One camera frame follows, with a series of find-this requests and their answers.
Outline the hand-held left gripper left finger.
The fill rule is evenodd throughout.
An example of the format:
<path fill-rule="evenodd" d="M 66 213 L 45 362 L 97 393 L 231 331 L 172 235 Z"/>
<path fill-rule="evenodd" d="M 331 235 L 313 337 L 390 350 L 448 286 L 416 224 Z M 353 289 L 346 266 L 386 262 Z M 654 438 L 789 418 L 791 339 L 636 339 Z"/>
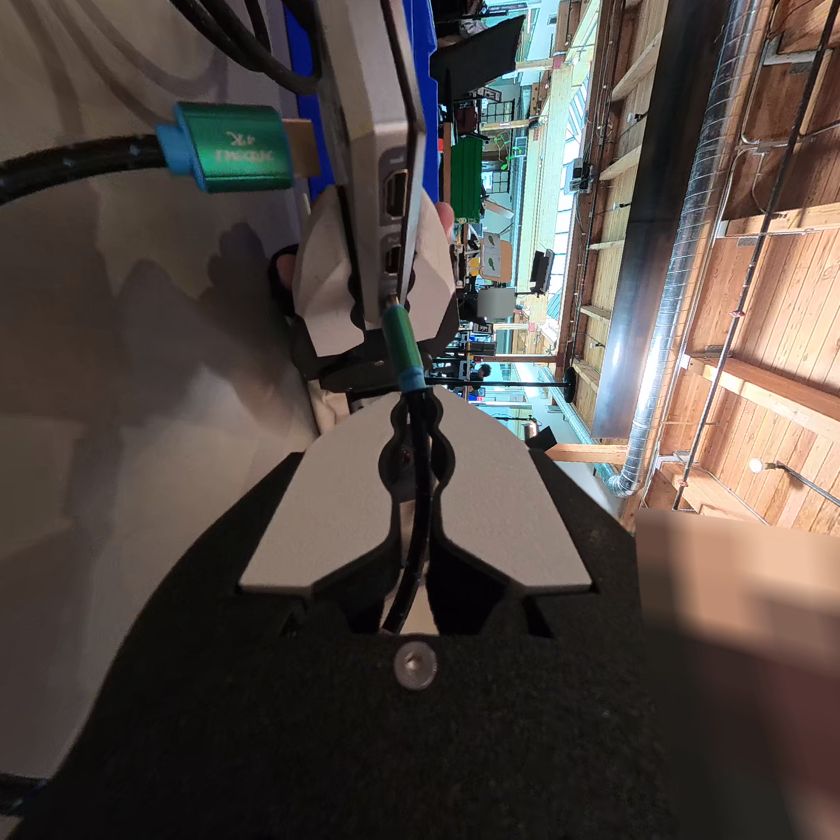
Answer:
<path fill-rule="evenodd" d="M 309 446 L 239 579 L 244 592 L 333 602 L 355 632 L 377 631 L 402 561 L 381 466 L 400 400 L 380 397 Z"/>

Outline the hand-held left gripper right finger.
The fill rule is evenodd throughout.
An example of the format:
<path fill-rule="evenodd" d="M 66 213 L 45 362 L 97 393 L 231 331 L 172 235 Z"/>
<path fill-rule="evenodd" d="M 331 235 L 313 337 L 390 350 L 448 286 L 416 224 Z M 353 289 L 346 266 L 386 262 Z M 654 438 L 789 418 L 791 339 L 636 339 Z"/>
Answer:
<path fill-rule="evenodd" d="M 478 635 L 498 604 L 590 593 L 586 569 L 527 446 L 443 387 L 429 395 L 437 480 L 427 598 L 442 636 Z"/>

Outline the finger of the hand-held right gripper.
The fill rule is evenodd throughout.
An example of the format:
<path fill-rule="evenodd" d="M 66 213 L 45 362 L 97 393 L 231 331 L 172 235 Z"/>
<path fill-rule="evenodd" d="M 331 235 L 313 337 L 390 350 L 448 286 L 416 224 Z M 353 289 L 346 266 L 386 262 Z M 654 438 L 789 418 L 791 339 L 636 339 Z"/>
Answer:
<path fill-rule="evenodd" d="M 341 194 L 328 186 L 312 205 L 296 257 L 292 299 L 317 358 L 360 346 L 364 330 L 351 317 L 352 262 Z"/>
<path fill-rule="evenodd" d="M 406 310 L 418 342 L 448 342 L 458 329 L 455 276 L 449 235 L 438 209 L 422 194 L 411 288 Z"/>

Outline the grey video switch box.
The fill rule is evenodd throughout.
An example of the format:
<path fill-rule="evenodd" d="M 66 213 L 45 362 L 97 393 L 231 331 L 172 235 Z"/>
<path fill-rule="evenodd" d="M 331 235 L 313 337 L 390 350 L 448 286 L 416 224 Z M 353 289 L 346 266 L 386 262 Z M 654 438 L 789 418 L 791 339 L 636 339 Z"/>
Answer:
<path fill-rule="evenodd" d="M 423 116 L 403 2 L 317 1 L 337 99 L 339 168 L 350 210 L 365 326 L 405 304 L 424 194 Z"/>

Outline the blue plastic bin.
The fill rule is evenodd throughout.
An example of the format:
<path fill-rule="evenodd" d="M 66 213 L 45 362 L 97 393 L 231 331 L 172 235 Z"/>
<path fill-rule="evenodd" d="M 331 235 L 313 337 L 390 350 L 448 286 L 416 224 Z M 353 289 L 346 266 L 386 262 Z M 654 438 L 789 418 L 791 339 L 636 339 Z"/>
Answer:
<path fill-rule="evenodd" d="M 430 58 L 437 48 L 434 31 L 432 5 L 428 1 L 404 1 L 407 30 L 413 48 L 418 88 L 423 105 L 427 139 L 423 173 L 423 188 L 436 203 L 439 199 L 438 187 L 438 84 L 431 77 Z M 302 76 L 312 73 L 312 52 L 303 27 L 287 8 L 284 9 L 284 22 L 291 69 Z M 316 200 L 327 186 L 334 183 L 333 170 L 329 161 L 327 144 L 322 126 L 322 115 L 316 95 L 298 96 L 299 116 L 309 120 L 314 130 L 320 175 L 308 178 L 308 189 L 312 201 Z"/>

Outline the grey desk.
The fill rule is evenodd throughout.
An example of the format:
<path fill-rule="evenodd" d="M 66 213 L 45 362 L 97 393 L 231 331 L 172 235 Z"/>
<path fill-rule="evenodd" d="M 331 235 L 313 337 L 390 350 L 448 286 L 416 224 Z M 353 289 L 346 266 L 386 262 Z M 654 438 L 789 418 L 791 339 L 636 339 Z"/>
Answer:
<path fill-rule="evenodd" d="M 194 540 L 319 435 L 270 298 L 292 191 L 152 170 L 2 207 L 2 771 L 60 765 Z"/>

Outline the black pole stand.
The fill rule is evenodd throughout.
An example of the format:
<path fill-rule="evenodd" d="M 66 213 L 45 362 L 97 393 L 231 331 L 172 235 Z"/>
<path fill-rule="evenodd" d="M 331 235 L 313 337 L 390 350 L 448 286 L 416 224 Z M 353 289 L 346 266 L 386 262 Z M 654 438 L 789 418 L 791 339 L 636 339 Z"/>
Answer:
<path fill-rule="evenodd" d="M 465 390 L 480 390 L 487 388 L 497 389 L 545 389 L 547 391 L 554 391 L 560 394 L 559 399 L 565 403 L 571 403 L 575 398 L 581 378 L 574 368 L 567 369 L 561 378 L 556 379 L 553 373 L 547 367 L 535 368 L 532 371 L 531 379 L 523 380 L 519 373 L 514 370 L 509 371 L 516 377 L 512 379 L 493 379 L 487 374 L 478 374 L 478 378 L 473 378 L 473 372 L 465 374 L 464 376 L 443 376 L 438 371 L 432 374 L 427 374 L 425 382 L 427 385 L 441 385 L 445 387 Z"/>

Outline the silver ventilation duct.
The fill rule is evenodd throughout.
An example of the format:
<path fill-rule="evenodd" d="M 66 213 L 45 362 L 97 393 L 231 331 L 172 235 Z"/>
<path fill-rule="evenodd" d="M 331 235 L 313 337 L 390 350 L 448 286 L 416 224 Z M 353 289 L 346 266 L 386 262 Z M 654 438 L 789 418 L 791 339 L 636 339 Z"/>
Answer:
<path fill-rule="evenodd" d="M 592 435 L 625 438 L 628 500 L 658 451 L 679 354 L 739 153 L 774 2 L 669 2 L 624 235 Z"/>

